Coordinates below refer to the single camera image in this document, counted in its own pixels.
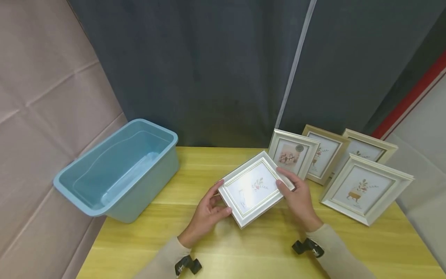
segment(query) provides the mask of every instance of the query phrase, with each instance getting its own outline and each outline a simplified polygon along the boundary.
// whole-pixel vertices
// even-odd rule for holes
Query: red stripe
[[[384,121],[372,133],[372,137],[382,138],[384,134],[398,121],[405,111],[426,90],[436,77],[446,68],[446,51],[435,61],[432,67],[423,75],[407,96],[390,112]]]

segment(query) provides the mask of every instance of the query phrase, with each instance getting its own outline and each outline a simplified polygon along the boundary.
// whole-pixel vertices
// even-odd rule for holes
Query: left hand
[[[178,241],[186,248],[192,248],[202,237],[208,234],[215,224],[220,220],[228,217],[232,209],[226,206],[216,206],[215,204],[222,197],[215,196],[220,186],[224,184],[224,180],[220,180],[212,186],[206,195],[201,199],[195,210],[192,220],[190,220],[187,228],[178,236]]]

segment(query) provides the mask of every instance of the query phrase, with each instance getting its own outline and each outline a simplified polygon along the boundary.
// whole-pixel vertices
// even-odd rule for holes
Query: picture frame
[[[331,173],[345,154],[350,140],[341,135],[306,125],[302,136],[312,138],[320,142],[316,154],[311,162],[307,178],[324,185]]]
[[[337,167],[334,169],[334,175],[339,172],[343,165],[347,162],[349,154],[355,154],[364,159],[385,164],[387,160],[393,156],[396,150],[398,150],[398,146],[392,143],[388,143],[350,129],[345,129],[342,136],[350,140],[350,145],[348,146],[342,159],[339,161]]]
[[[295,189],[276,168],[273,160],[262,151],[223,177],[224,184],[219,187],[219,193],[224,203],[232,208],[232,216],[241,229],[283,198],[276,186],[277,179],[290,190]]]
[[[268,155],[279,167],[305,179],[318,147],[314,139],[274,129]]]
[[[319,201],[370,226],[413,180],[412,175],[349,154]]]

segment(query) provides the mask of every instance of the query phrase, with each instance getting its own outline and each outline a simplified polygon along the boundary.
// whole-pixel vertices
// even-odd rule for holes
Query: person
[[[307,237],[324,250],[324,254],[317,260],[330,278],[375,278],[366,266],[350,253],[336,232],[317,216],[311,203],[308,185],[290,171],[282,168],[277,168],[277,171],[296,186],[292,192],[282,181],[276,181],[277,188],[284,196],[296,222],[306,231]],[[175,279],[177,277],[175,264],[187,256],[191,248],[209,233],[215,224],[232,212],[229,207],[216,205],[221,197],[215,194],[223,183],[224,181],[220,180],[209,189],[198,204],[186,229],[178,237],[172,238],[136,275],[136,279]]]

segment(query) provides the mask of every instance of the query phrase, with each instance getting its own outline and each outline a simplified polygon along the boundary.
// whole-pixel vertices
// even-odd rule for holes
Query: floral illustration
[[[251,185],[251,188],[253,188],[254,189],[254,192],[257,192],[258,190],[260,190],[260,189],[268,189],[268,186],[265,186],[264,184],[263,184],[263,177],[261,177],[261,178],[259,178],[259,179],[257,179],[255,182],[254,182],[254,184],[253,185]]]
[[[318,159],[321,157],[321,154],[327,151],[328,149],[322,149],[321,147],[318,148],[318,150],[316,151],[316,155],[313,158],[313,166],[317,163]]]
[[[289,151],[282,151],[280,153],[279,162],[285,165],[295,164],[299,159],[300,152],[293,153]]]
[[[368,182],[363,179],[359,182],[359,185],[355,185],[352,187],[350,192],[348,193],[347,200],[349,198],[352,198],[356,203],[358,203],[358,200],[367,193],[367,190],[370,188],[378,188],[376,185],[368,185]]]
[[[370,156],[361,154],[361,152],[360,152],[359,150],[357,150],[357,151],[353,151],[353,152],[351,152],[351,153],[352,153],[353,155],[360,156],[360,157],[362,157],[362,158],[364,158],[364,159],[369,159],[369,158],[370,158]]]

